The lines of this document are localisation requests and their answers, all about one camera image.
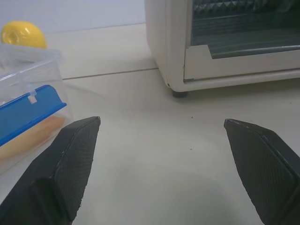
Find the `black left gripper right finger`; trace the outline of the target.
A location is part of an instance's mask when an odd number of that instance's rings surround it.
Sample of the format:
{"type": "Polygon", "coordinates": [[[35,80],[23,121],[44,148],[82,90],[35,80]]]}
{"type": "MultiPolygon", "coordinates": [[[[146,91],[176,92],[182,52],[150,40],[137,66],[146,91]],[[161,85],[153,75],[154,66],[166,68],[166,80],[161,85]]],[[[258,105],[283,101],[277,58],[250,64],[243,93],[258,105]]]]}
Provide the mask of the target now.
{"type": "Polygon", "coordinates": [[[233,119],[226,119],[224,128],[263,224],[300,225],[300,157],[272,130],[233,119]]]}

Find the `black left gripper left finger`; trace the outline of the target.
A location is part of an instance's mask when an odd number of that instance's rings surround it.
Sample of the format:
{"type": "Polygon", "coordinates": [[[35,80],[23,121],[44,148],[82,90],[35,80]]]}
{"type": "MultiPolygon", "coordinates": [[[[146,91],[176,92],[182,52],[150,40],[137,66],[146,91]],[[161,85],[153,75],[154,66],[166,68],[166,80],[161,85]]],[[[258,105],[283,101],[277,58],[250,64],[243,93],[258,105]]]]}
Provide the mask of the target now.
{"type": "Polygon", "coordinates": [[[72,225],[91,172],[101,120],[64,127],[0,204],[0,225],[72,225]]]}

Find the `clear plastic container blue lid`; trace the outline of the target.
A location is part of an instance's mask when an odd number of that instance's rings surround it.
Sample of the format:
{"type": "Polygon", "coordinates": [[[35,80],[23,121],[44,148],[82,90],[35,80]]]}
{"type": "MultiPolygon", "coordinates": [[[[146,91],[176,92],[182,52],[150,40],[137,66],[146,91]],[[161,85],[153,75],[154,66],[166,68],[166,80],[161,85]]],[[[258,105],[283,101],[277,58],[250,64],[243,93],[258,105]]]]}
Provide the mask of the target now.
{"type": "Polygon", "coordinates": [[[35,103],[35,89],[43,85],[53,86],[62,102],[67,104],[66,107],[51,115],[65,118],[64,125],[39,146],[9,159],[1,160],[0,176],[10,171],[27,156],[45,150],[59,131],[72,122],[73,115],[60,75],[60,59],[60,53],[55,50],[0,44],[0,106],[25,93],[29,93],[30,102],[35,103]]]}

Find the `cream glass oven door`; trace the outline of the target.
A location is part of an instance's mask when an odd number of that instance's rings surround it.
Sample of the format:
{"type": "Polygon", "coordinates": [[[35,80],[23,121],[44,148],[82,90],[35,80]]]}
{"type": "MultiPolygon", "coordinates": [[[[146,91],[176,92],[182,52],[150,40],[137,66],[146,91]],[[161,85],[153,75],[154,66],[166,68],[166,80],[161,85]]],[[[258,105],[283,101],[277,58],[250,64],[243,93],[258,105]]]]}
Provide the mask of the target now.
{"type": "Polygon", "coordinates": [[[192,0],[186,80],[300,69],[300,0],[192,0]]]}

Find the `cream toaster oven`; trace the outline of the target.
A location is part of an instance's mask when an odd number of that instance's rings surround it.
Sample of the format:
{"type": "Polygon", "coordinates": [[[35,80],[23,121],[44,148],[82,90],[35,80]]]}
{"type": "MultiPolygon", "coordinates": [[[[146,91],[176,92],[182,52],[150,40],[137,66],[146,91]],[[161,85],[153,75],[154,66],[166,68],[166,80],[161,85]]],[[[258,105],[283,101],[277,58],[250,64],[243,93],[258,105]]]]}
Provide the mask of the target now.
{"type": "Polygon", "coordinates": [[[153,58],[176,98],[194,90],[300,78],[300,69],[186,80],[185,51],[191,38],[192,0],[144,0],[146,35],[153,58]]]}

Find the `orange bread roll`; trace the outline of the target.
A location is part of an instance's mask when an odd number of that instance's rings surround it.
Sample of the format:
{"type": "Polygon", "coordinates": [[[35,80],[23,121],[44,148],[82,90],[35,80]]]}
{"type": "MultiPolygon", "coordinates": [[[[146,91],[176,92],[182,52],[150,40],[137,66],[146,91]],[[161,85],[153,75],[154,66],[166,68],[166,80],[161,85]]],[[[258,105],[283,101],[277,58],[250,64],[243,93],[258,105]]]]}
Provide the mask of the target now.
{"type": "Polygon", "coordinates": [[[65,123],[65,118],[50,116],[0,147],[0,161],[29,151],[46,140],[65,123]]]}

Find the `blue container lid clip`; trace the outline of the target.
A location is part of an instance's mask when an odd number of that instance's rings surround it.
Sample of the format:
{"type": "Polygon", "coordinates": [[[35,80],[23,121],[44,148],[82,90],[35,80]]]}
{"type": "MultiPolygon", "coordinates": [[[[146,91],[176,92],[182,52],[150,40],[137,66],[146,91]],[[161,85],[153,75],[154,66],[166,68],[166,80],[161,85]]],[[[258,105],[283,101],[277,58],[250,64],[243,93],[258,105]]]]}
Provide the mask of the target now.
{"type": "Polygon", "coordinates": [[[51,85],[43,85],[35,91],[35,103],[31,103],[30,94],[25,93],[0,106],[0,146],[67,106],[51,85]]]}

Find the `yellow lemon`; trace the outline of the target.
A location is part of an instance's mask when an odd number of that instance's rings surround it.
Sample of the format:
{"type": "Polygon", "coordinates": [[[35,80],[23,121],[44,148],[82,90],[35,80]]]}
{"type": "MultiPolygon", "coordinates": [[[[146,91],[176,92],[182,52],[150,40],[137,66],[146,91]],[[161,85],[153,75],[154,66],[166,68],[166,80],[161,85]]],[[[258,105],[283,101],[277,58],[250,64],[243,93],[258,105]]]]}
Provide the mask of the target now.
{"type": "Polygon", "coordinates": [[[3,44],[21,45],[34,48],[47,48],[46,38],[41,29],[27,21],[11,21],[0,32],[3,44]]]}

